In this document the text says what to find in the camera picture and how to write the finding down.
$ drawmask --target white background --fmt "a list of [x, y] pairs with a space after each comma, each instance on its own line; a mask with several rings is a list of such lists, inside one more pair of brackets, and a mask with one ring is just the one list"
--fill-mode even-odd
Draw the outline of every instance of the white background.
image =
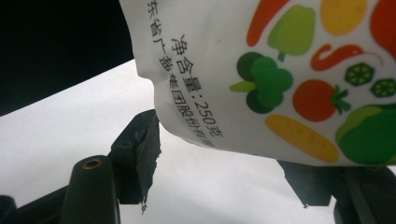
[[[75, 163], [107, 155], [124, 127], [152, 109], [153, 88], [134, 61], [0, 118], [0, 194], [20, 207], [68, 184]], [[193, 146], [161, 129], [148, 209], [120, 207], [122, 223], [334, 223], [304, 209], [279, 165]]]

